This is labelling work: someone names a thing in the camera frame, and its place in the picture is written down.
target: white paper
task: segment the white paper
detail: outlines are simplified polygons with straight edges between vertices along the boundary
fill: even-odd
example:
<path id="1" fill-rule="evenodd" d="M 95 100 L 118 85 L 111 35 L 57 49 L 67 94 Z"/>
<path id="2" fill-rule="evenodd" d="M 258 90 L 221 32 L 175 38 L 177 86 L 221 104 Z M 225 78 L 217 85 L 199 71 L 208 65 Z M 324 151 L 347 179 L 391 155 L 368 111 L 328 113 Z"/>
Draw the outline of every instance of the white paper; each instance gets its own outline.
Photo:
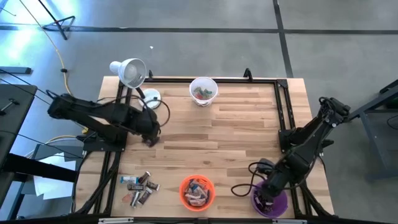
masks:
<path id="1" fill-rule="evenodd" d="M 62 167 L 70 170 L 75 170 L 76 161 L 64 162 L 62 164 Z M 72 196 L 73 182 L 63 180 L 56 181 L 56 187 L 53 190 L 45 192 L 43 195 L 43 200 Z"/>
<path id="2" fill-rule="evenodd" d="M 56 155 L 58 156 L 51 156 L 42 159 L 40 162 L 75 170 L 76 161 L 65 162 L 65 158 L 62 157 L 63 152 Z M 44 194 L 44 199 L 67 197 L 72 195 L 72 182 L 34 176 L 34 184 L 36 196 Z"/>

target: orange bowl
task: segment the orange bowl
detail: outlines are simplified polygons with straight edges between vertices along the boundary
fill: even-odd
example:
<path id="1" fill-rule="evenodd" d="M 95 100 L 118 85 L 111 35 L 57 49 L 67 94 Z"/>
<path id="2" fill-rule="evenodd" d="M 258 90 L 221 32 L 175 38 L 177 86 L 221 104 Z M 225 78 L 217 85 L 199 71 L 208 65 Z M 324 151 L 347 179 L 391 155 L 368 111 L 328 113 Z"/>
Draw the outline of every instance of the orange bowl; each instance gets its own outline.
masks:
<path id="1" fill-rule="evenodd" d="M 185 198 L 185 190 L 188 188 L 191 179 L 198 181 L 199 183 L 205 185 L 206 189 L 209 190 L 209 199 L 206 204 L 202 205 L 201 207 L 194 207 L 191 206 L 187 199 Z M 191 175 L 186 177 L 180 185 L 180 200 L 184 204 L 184 206 L 194 212 L 201 212 L 206 210 L 214 201 L 216 197 L 216 190 L 214 188 L 213 183 L 205 176 L 202 175 Z"/>

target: gray concrete floor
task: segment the gray concrete floor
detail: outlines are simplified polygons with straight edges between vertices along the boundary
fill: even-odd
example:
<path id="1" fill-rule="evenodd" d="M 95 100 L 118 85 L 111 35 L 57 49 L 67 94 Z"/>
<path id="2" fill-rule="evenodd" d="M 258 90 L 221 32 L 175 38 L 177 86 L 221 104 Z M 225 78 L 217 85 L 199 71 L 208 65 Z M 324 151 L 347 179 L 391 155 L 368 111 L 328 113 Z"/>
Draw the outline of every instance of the gray concrete floor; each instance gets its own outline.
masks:
<path id="1" fill-rule="evenodd" d="M 37 1 L 24 2 L 41 23 L 51 22 Z M 77 26 L 277 27 L 272 0 L 46 2 L 57 18 L 75 15 Z M 394 0 L 279 2 L 286 29 L 398 29 Z M 8 0 L 5 9 L 17 16 L 1 11 L 2 23 L 34 23 L 19 1 Z M 102 77 L 111 75 L 110 62 L 131 57 L 144 59 L 154 75 L 240 77 L 249 67 L 255 77 L 286 77 L 278 34 L 72 32 L 68 41 L 56 32 L 49 35 L 70 71 L 71 91 L 87 100 L 97 99 Z M 313 115 L 320 96 L 335 97 L 355 109 L 397 78 L 396 35 L 287 35 L 286 39 L 294 77 L 305 79 Z M 43 90 L 65 92 L 60 62 L 42 32 L 2 30 L 0 42 L 1 65 L 31 67 L 31 75 L 20 77 Z M 19 83 L 7 75 L 0 77 Z M 46 110 L 46 104 L 35 100 L 20 133 L 39 141 L 80 133 L 71 122 L 49 118 Z M 398 223 L 398 181 L 369 183 L 364 179 L 377 161 L 370 154 L 362 124 L 341 125 L 329 138 L 335 144 L 325 149 L 324 160 L 335 213 Z M 17 138 L 12 151 L 23 155 L 34 146 Z"/>

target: wooden table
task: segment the wooden table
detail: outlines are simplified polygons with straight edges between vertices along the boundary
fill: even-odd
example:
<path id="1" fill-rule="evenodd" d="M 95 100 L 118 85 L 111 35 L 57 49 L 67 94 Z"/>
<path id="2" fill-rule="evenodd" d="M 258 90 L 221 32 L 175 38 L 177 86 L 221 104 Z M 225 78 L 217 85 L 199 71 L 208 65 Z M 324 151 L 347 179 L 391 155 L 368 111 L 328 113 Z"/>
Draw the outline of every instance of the wooden table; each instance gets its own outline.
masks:
<path id="1" fill-rule="evenodd" d="M 99 98 L 116 96 L 118 83 L 118 77 L 104 77 Z M 288 79 L 288 83 L 296 126 L 303 126 L 312 118 L 304 80 L 292 78 Z M 149 171 L 152 174 L 151 181 L 161 187 L 144 206 L 132 209 L 128 203 L 121 202 L 128 191 L 125 184 L 118 182 L 112 216 L 261 218 L 248 196 L 234 196 L 230 189 L 236 184 L 249 183 L 249 163 L 260 158 L 277 162 L 281 156 L 273 86 L 222 83 L 219 84 L 219 95 L 206 108 L 194 104 L 188 86 L 188 83 L 149 83 L 141 86 L 142 89 L 156 88 L 160 91 L 162 99 L 170 106 L 171 118 L 162 128 L 160 142 L 153 148 L 143 145 L 140 136 L 128 136 L 118 176 L 140 176 Z M 132 100 L 131 104 L 140 108 L 137 100 Z M 161 105 L 155 112 L 162 124 L 167 117 L 165 106 Z M 103 152 L 93 152 L 83 164 L 77 184 L 77 209 L 97 187 L 103 157 Z M 178 187 L 186 176 L 192 174 L 205 175 L 215 185 L 215 201 L 204 212 L 191 212 L 180 203 Z M 333 213 L 325 171 L 319 161 L 307 183 L 325 210 Z M 247 190 L 242 187 L 237 192 Z M 101 210 L 106 202 L 107 191 L 104 191 Z M 290 191 L 286 193 L 289 207 L 281 218 L 293 218 Z M 304 211 L 300 190 L 298 199 Z"/>

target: desk lamp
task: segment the desk lamp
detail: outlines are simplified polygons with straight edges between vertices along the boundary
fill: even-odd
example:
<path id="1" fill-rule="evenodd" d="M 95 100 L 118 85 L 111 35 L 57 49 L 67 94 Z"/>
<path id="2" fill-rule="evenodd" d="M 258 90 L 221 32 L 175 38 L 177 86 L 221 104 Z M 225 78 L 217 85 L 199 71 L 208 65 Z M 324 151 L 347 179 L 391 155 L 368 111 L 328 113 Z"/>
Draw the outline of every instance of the desk lamp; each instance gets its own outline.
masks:
<path id="1" fill-rule="evenodd" d="M 147 67 L 141 59 L 130 58 L 123 62 L 112 62 L 109 68 L 115 75 L 119 76 L 120 81 L 125 86 L 136 89 L 150 109 L 156 109 L 160 105 L 159 101 L 151 101 L 161 100 L 159 91 L 153 88 L 142 91 L 139 88 L 144 82 L 147 73 Z"/>

